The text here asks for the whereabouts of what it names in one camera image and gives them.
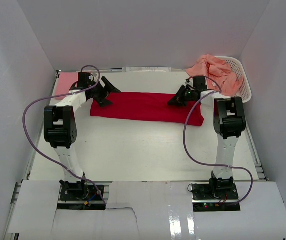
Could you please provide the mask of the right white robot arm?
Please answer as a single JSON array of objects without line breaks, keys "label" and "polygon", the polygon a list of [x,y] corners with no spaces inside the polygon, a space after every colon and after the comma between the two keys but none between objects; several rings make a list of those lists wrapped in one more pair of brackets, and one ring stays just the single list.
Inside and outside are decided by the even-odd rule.
[{"label": "right white robot arm", "polygon": [[188,102],[194,102],[194,110],[204,104],[205,100],[208,100],[208,105],[213,108],[213,128],[217,135],[216,161],[210,165],[212,172],[208,184],[195,184],[188,188],[188,191],[223,201],[228,193],[234,191],[232,170],[235,169],[235,147],[246,128],[242,99],[235,96],[224,98],[222,88],[215,80],[197,75],[187,79],[167,104],[185,107]]}]

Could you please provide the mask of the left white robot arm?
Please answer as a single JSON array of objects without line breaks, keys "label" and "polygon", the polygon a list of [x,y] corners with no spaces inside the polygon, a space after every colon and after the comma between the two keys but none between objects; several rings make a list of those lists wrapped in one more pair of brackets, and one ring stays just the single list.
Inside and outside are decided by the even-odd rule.
[{"label": "left white robot arm", "polygon": [[112,104],[107,99],[110,93],[119,93],[105,76],[100,82],[88,72],[79,72],[77,82],[73,83],[69,95],[56,105],[46,106],[44,109],[44,139],[54,148],[61,164],[66,166],[64,180],[60,181],[64,192],[82,200],[89,194],[85,184],[85,173],[77,159],[73,144],[77,139],[75,112],[89,99],[93,99],[100,107]]}]

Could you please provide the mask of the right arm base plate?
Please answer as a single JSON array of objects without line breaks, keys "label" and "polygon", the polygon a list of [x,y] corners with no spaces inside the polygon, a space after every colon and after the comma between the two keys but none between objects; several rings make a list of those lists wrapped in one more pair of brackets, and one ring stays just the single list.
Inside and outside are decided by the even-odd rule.
[{"label": "right arm base plate", "polygon": [[235,184],[230,190],[212,193],[208,183],[190,183],[187,191],[192,194],[192,206],[195,213],[239,212],[239,197]]}]

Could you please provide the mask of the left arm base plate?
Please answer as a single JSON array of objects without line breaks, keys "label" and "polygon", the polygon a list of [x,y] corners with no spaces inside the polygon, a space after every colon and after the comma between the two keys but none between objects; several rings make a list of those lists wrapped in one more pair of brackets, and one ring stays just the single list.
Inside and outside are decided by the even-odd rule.
[{"label": "left arm base plate", "polygon": [[85,210],[103,211],[106,209],[100,194],[104,196],[104,185],[86,184],[84,181],[64,182],[60,181],[61,187],[57,202],[58,210]]}]

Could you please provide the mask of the red t shirt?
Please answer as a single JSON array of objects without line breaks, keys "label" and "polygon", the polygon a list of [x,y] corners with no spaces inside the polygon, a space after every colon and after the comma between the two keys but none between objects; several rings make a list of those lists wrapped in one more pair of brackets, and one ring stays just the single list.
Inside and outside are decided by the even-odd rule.
[{"label": "red t shirt", "polygon": [[90,116],[184,124],[195,102],[189,101],[186,106],[181,107],[167,105],[167,101],[173,96],[173,94],[168,93],[111,93],[107,99],[112,104],[100,107],[94,101],[91,105]]}]

